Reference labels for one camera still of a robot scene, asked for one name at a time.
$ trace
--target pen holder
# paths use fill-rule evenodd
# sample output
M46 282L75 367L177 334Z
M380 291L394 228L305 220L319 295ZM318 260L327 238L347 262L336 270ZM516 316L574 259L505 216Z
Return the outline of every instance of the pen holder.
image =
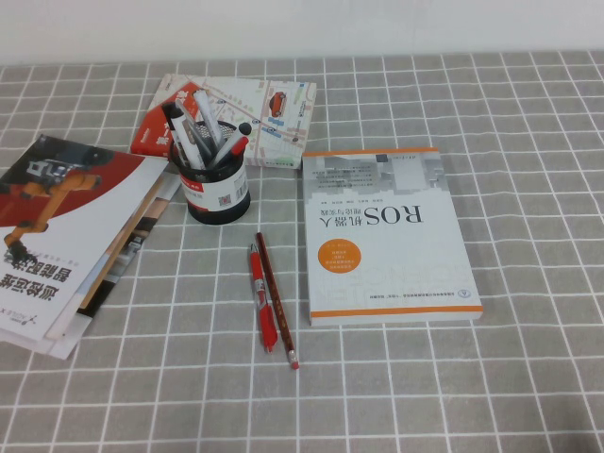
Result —
M218 122L228 138L235 126ZM210 149L215 149L204 122L199 122L201 135ZM223 225L239 219L247 212L250 194L243 153L211 170L194 170L182 161L174 142L170 145L170 161L178 168L180 183L187 198L189 214L208 225Z

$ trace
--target orange stripe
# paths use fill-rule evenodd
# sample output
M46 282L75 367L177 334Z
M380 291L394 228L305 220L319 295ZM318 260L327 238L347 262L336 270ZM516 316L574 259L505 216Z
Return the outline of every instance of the orange stripe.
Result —
M436 153L437 148L400 148L400 149L358 149L354 151L319 151L306 152L304 158L320 158L323 156L352 156L356 154L401 154L401 153Z
M380 314L415 314L415 313L461 313L466 311L482 312L482 307L475 305L458 305L453 307L409 307L394 309L361 309L361 310L326 310L312 311L311 318L337 318L339 316L377 316Z

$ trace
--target qr code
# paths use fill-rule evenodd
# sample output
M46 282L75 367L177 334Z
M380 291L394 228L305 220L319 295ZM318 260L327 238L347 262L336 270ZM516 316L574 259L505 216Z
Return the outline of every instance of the qr code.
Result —
M227 205L230 205L230 203L231 203L230 194L218 197L218 204L220 206L227 206Z
M244 181L242 187L240 187L239 189L237 189L237 193L235 194L235 198L239 200L242 196L245 195L246 192L247 192L247 181Z

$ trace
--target sticker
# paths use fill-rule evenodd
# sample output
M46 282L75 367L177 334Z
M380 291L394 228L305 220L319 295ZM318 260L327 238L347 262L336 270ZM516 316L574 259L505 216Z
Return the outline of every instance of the sticker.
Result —
M245 166L218 182L196 182L180 175L187 201L199 210L216 212L236 206L247 195Z
M319 262L334 274L354 271L361 264L361 251L346 239L332 239L319 248Z

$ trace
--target white wall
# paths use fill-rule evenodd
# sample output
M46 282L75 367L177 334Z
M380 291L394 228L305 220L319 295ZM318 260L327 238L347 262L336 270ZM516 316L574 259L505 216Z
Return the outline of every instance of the white wall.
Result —
M12 0L0 63L604 47L601 0Z

